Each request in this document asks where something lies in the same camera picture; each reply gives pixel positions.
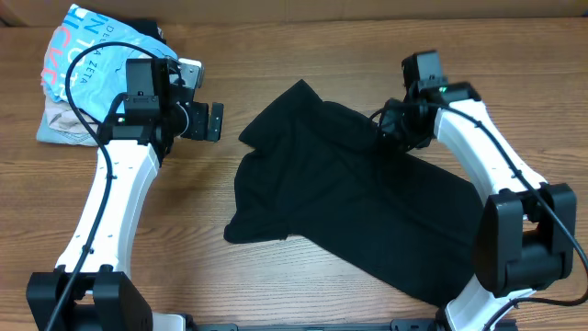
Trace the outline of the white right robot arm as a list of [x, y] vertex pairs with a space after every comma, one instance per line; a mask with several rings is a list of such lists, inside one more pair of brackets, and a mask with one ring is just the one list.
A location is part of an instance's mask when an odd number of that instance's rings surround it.
[[484, 204], [473, 247], [474, 274], [433, 319], [395, 320], [394, 330], [515, 330], [507, 313], [537, 302], [570, 276], [573, 258], [587, 259], [574, 238], [577, 200], [529, 167], [494, 126], [468, 82], [451, 84], [437, 51], [401, 63], [406, 95], [373, 118], [380, 139], [406, 153], [438, 140], [459, 160]]

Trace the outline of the black t-shirt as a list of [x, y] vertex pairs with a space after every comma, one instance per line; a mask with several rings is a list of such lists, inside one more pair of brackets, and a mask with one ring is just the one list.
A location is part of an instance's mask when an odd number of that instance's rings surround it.
[[240, 134], [233, 244], [301, 235], [413, 298], [442, 306], [472, 278], [483, 206], [465, 179], [379, 144], [365, 115], [299, 81]]

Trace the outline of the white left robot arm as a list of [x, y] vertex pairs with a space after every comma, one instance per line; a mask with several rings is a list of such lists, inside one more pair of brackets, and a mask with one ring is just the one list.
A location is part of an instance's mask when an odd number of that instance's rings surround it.
[[72, 239], [26, 290], [40, 330], [193, 330], [189, 314], [156, 313], [131, 281], [141, 209], [175, 138], [216, 142], [223, 105], [194, 99], [201, 62], [131, 59], [124, 92], [97, 132], [96, 173]]

